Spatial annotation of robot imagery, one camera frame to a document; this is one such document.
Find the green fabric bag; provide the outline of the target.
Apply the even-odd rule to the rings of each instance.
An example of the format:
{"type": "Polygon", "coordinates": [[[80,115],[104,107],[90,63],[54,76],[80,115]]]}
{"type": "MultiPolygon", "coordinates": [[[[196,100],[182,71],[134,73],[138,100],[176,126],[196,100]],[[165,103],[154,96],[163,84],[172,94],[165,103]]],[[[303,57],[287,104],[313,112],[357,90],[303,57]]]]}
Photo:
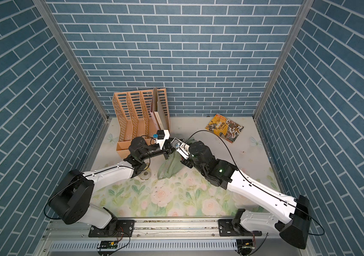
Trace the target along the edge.
{"type": "Polygon", "coordinates": [[[170,157],[159,167],[157,173],[158,180],[170,179],[186,167],[181,163],[181,158],[182,156],[177,151],[172,153],[170,157]]]}

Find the white red toy decoration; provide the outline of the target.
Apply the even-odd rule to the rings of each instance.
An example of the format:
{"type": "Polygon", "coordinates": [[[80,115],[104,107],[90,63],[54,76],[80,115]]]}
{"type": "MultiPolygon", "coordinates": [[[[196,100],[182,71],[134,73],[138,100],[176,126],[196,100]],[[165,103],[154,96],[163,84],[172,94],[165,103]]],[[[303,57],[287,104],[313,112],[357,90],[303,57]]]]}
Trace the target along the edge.
{"type": "Polygon", "coordinates": [[[145,171],[142,171],[142,173],[140,175],[138,175],[138,177],[141,180],[149,180],[152,177],[152,172],[150,169],[147,169],[145,171]]]}

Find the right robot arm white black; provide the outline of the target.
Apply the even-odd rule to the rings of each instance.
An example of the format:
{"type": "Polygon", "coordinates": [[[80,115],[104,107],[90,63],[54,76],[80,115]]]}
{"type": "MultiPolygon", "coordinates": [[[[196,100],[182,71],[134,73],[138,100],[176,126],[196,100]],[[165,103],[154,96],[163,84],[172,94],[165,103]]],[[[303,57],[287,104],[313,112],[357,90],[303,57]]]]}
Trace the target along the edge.
{"type": "Polygon", "coordinates": [[[245,175],[235,162],[215,158],[203,142],[187,144],[173,139],[173,148],[183,157],[182,164],[196,168],[212,185],[240,194],[263,207],[277,222],[273,227],[288,244],[305,249],[311,223],[315,221],[310,200],[302,195],[298,198],[277,192],[245,175]]]}

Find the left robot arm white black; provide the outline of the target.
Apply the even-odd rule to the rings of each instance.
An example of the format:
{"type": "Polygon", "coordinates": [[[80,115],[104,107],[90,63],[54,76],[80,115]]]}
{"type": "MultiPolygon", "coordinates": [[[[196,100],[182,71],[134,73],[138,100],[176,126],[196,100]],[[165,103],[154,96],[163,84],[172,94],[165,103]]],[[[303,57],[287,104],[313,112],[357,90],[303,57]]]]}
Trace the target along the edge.
{"type": "Polygon", "coordinates": [[[134,138],[128,157],[104,169],[69,171],[48,199],[47,205],[67,225],[85,223],[106,228],[115,216],[109,210],[91,204],[92,196],[104,187],[140,175],[148,168],[146,159],[151,160],[158,155],[168,157],[175,151],[173,138],[159,136],[154,140],[155,144],[149,145],[144,137],[134,138]]]}

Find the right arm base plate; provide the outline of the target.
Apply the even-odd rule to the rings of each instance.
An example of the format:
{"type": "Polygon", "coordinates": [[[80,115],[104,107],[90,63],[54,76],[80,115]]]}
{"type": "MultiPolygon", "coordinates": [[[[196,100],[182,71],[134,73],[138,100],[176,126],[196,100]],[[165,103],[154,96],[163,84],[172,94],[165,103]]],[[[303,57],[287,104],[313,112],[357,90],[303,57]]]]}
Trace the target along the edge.
{"type": "Polygon", "coordinates": [[[241,216],[245,213],[245,209],[238,209],[233,219],[219,219],[219,235],[221,237],[232,236],[262,236],[262,232],[259,230],[248,231],[241,224],[241,216]]]}

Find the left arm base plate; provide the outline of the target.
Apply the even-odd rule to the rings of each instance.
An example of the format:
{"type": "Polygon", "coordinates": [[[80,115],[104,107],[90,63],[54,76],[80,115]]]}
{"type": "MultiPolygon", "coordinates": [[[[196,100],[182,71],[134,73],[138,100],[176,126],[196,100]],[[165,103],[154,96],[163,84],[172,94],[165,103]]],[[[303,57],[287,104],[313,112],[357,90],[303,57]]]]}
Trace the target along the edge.
{"type": "Polygon", "coordinates": [[[121,237],[128,234],[132,237],[135,220],[133,219],[118,219],[112,212],[104,208],[110,216],[111,221],[107,224],[105,228],[97,228],[96,226],[91,226],[89,237],[105,238],[105,237],[121,237]]]}

